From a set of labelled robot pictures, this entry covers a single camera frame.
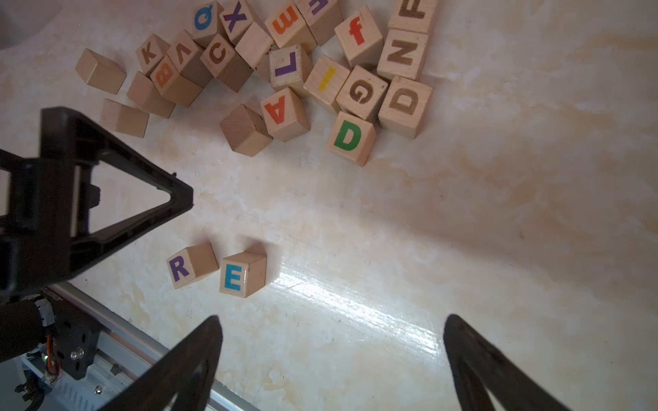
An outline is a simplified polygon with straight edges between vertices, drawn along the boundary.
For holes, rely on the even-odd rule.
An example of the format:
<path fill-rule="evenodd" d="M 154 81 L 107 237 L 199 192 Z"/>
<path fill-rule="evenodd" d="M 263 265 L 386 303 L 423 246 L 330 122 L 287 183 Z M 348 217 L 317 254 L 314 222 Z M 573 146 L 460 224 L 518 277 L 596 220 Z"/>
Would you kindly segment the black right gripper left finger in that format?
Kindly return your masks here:
<path fill-rule="evenodd" d="M 219 317 L 202 322 L 104 410 L 204 410 L 223 342 Z"/>

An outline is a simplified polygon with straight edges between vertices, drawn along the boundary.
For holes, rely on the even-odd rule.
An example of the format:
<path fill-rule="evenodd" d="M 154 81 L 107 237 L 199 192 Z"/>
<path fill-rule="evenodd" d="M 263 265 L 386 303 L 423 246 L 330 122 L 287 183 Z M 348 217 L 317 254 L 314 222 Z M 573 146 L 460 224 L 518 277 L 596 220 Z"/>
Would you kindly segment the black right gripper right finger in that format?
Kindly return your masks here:
<path fill-rule="evenodd" d="M 456 314 L 447 317 L 443 342 L 462 410 L 566 410 Z"/>

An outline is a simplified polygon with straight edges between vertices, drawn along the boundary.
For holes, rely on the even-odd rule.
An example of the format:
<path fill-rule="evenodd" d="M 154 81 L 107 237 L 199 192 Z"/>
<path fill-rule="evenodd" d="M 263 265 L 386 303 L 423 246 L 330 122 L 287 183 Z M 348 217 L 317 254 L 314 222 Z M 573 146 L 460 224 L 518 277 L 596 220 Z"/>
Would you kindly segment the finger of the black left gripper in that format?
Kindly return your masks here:
<path fill-rule="evenodd" d="M 1 217 L 1 294 L 18 296 L 70 280 L 193 206 L 194 190 L 82 113 L 40 113 L 40 156 L 1 152 L 10 173 L 8 212 Z M 92 171 L 104 162 L 169 194 L 168 202 L 90 232 L 100 202 Z"/>

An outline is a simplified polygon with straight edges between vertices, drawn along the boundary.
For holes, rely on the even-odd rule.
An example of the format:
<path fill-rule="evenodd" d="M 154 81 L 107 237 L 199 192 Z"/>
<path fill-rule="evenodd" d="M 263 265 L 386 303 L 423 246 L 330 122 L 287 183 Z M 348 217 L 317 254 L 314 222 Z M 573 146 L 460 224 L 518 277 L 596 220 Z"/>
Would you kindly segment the wooden block letter R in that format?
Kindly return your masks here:
<path fill-rule="evenodd" d="M 184 248 L 166 260 L 174 289 L 193 284 L 219 270 L 210 242 Z"/>

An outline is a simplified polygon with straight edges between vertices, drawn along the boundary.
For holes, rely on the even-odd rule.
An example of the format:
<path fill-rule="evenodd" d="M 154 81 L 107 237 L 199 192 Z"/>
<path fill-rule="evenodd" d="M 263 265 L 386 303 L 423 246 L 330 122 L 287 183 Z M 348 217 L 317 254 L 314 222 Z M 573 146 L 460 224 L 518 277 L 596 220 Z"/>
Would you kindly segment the wooden block letter E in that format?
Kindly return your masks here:
<path fill-rule="evenodd" d="M 219 292 L 247 298 L 266 286 L 267 256 L 242 252 L 225 257 L 220 264 Z"/>

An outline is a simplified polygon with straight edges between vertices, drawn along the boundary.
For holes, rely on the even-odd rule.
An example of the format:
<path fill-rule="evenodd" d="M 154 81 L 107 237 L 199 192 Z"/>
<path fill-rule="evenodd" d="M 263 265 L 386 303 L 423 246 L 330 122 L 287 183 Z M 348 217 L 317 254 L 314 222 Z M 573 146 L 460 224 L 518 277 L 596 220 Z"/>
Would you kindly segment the wooden block green D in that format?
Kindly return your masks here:
<path fill-rule="evenodd" d="M 375 125 L 341 111 L 332 127 L 326 148 L 353 164 L 365 166 L 376 141 Z"/>

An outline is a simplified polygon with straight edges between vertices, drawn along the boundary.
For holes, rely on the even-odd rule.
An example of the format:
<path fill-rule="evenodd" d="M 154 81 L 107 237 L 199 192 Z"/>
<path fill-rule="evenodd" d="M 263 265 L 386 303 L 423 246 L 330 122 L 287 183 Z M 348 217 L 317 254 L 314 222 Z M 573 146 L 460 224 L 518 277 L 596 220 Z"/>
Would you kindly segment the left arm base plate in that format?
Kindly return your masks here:
<path fill-rule="evenodd" d="M 56 363 L 75 380 L 86 377 L 94 363 L 102 325 L 55 294 L 46 294 L 55 314 L 53 351 Z"/>

